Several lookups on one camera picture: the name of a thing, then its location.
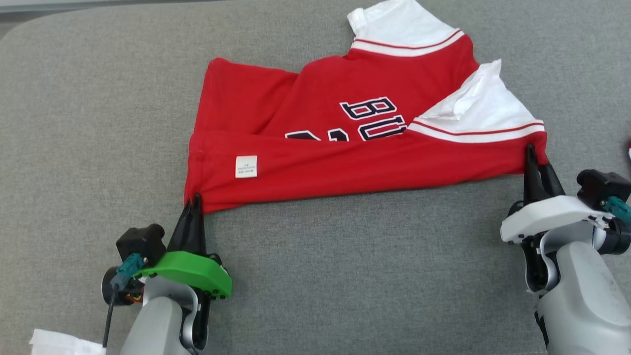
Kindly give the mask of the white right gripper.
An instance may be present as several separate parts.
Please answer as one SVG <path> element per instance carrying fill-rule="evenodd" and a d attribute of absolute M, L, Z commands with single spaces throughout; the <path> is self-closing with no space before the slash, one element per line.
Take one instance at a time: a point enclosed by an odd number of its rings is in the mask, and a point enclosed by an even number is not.
<path fill-rule="evenodd" d="M 596 211 L 565 190 L 552 164 L 542 166 L 533 144 L 526 148 L 524 206 L 502 221 L 502 241 L 519 244 L 526 259 L 527 291 L 546 294 L 561 280 L 552 254 L 575 241 L 604 253 L 609 223 L 614 215 Z"/>

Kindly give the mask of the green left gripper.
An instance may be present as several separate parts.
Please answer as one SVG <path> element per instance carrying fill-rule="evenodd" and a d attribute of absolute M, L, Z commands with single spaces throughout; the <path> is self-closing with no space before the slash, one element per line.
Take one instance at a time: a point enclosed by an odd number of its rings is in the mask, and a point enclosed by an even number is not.
<path fill-rule="evenodd" d="M 197 250 L 192 232 L 197 200 Z M 218 254 L 207 254 L 203 202 L 189 199 L 158 264 L 142 271 L 142 308 L 134 324 L 136 352 L 203 352 L 211 303 L 232 296 L 232 278 Z"/>

